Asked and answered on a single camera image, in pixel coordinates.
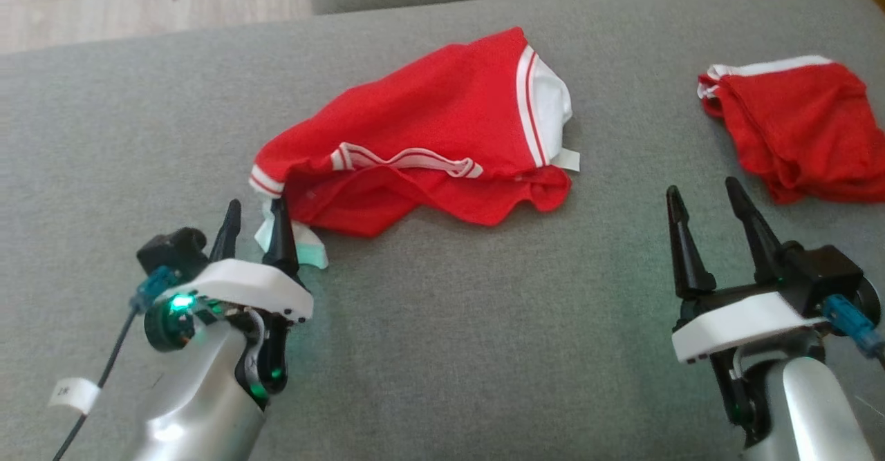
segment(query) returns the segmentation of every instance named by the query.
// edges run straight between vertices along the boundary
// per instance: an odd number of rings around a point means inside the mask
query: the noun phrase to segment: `label sticker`
[[[63,378],[58,380],[50,396],[50,406],[70,406],[83,414],[89,414],[92,404],[102,389],[85,378]]]

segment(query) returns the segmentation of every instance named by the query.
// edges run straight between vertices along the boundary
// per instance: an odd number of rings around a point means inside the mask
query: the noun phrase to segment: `blue connector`
[[[129,299],[129,306],[137,310],[139,314],[144,314],[145,311],[151,309],[157,297],[160,297],[164,291],[179,283],[179,274],[176,274],[167,266],[160,266],[136,288],[136,294]]]
[[[867,359],[876,358],[885,348],[885,339],[876,332],[873,322],[840,294],[827,297],[823,313],[834,328],[853,339]]]

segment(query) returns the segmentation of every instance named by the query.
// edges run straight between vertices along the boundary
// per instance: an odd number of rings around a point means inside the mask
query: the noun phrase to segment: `clothing label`
[[[569,171],[581,172],[581,154],[569,149],[560,149],[559,155],[555,156],[550,164]]]
[[[265,222],[255,232],[255,241],[263,251],[271,247],[271,233],[274,231],[274,215],[271,214],[271,200],[264,200],[261,211],[265,216]],[[314,234],[306,225],[292,221],[292,236],[295,237],[295,250],[300,265],[312,265],[319,269],[326,269],[329,260],[326,256],[326,246],[322,240]]]

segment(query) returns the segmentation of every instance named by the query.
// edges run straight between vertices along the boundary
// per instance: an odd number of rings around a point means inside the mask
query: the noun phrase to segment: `gray sofa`
[[[148,238],[214,234],[238,197],[241,256],[259,258],[247,174],[263,143],[349,86],[511,26],[572,93],[565,146],[584,171],[566,203],[494,229],[418,209],[372,241],[322,234],[331,265],[303,269],[315,316],[290,338],[290,386],[252,458],[736,459],[710,367],[670,344],[664,190],[682,188],[721,285],[752,277],[728,175],[781,238],[839,246],[880,288],[885,207],[772,205],[696,75],[825,55],[866,81],[881,124],[885,16],[870,0],[478,0],[4,57],[0,458],[62,442],[76,414],[44,408],[48,393],[97,379]],[[828,352],[885,457],[882,371],[849,341]],[[68,458],[117,458],[168,362],[136,325]]]

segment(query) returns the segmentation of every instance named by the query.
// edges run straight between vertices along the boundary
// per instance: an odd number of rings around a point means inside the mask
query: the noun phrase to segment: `cable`
[[[833,328],[853,339],[857,349],[867,359],[878,358],[885,369],[885,339],[876,332],[873,322],[843,295],[834,294],[824,299],[821,311]]]
[[[138,314],[138,309],[133,308],[129,311],[129,316],[126,318],[126,323],[123,323],[123,329],[120,330],[120,335],[117,337],[117,342],[113,346],[113,350],[111,351],[111,356],[108,357],[107,364],[104,365],[104,372],[102,372],[101,378],[98,379],[98,388],[104,388],[104,383],[108,380],[108,375],[111,374],[111,369],[113,369],[114,363],[117,362],[117,356],[120,354],[120,348],[123,347],[123,341],[126,339],[126,334],[129,332],[129,326],[132,326],[132,321],[136,318]],[[64,455],[64,452],[67,451],[67,448],[71,447],[71,442],[77,436],[80,429],[83,427],[83,423],[86,423],[86,417],[88,415],[83,414],[80,416],[80,419],[73,425],[73,429],[67,435],[67,438],[64,439],[64,443],[61,444],[61,448],[56,452],[53,461],[60,461],[61,457]]]

